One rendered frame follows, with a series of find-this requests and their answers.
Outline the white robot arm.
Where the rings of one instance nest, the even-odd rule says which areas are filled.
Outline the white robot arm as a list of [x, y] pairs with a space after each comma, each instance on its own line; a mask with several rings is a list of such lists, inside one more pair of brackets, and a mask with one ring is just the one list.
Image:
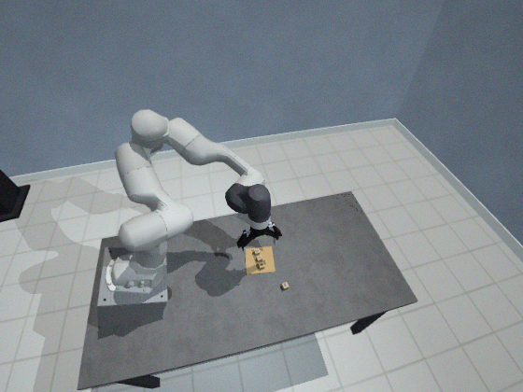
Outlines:
[[163, 280], [167, 240], [192, 226], [192, 211], [166, 193], [148, 157], [149, 153], [151, 157], [161, 150], [163, 144], [173, 147], [192, 165], [226, 163], [240, 174], [225, 192], [227, 204], [238, 212], [237, 218], [256, 230], [272, 225], [271, 197], [264, 176], [226, 146], [206, 139], [184, 119], [168, 120], [150, 109], [136, 112], [131, 128], [132, 141], [117, 147], [116, 164], [128, 198], [144, 204], [151, 212], [120, 225], [120, 245], [133, 253], [109, 262], [106, 267], [109, 291], [149, 294]]

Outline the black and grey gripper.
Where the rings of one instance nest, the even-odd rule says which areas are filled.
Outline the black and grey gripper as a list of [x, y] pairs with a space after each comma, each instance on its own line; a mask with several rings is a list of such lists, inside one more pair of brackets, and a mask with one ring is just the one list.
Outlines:
[[[269, 225], [268, 227], [266, 227], [263, 230], [256, 230], [256, 229], [253, 229], [252, 227], [250, 227], [249, 231], [243, 230], [243, 234], [241, 235], [241, 237], [239, 238], [239, 240], [237, 242], [238, 248], [242, 247], [242, 250], [243, 251], [245, 250], [244, 254], [246, 255], [246, 248], [245, 248], [245, 246], [251, 240], [254, 240], [256, 237], [262, 236], [263, 234], [275, 237], [274, 238], [274, 244], [276, 246], [276, 243], [277, 243], [277, 240], [278, 240], [278, 236], [282, 236], [282, 233], [281, 233], [281, 231], [278, 228], [276, 228], [276, 225], [275, 225], [274, 222], [272, 222], [272, 225]], [[274, 231], [271, 231], [269, 229], [272, 229]]]

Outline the tan flat mat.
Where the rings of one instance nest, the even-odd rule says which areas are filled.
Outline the tan flat mat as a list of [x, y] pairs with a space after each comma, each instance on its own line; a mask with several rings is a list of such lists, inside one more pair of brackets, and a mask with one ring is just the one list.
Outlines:
[[[263, 262], [264, 266], [265, 266], [265, 268], [262, 270], [260, 270], [260, 268], [259, 268], [259, 262], [257, 261], [257, 258], [254, 253], [254, 249], [256, 249], [256, 248], [260, 249], [260, 255], [262, 256], [261, 262]], [[247, 269], [247, 274], [275, 272], [276, 270], [275, 270], [272, 247], [265, 246], [265, 247], [246, 248], [246, 269]]]

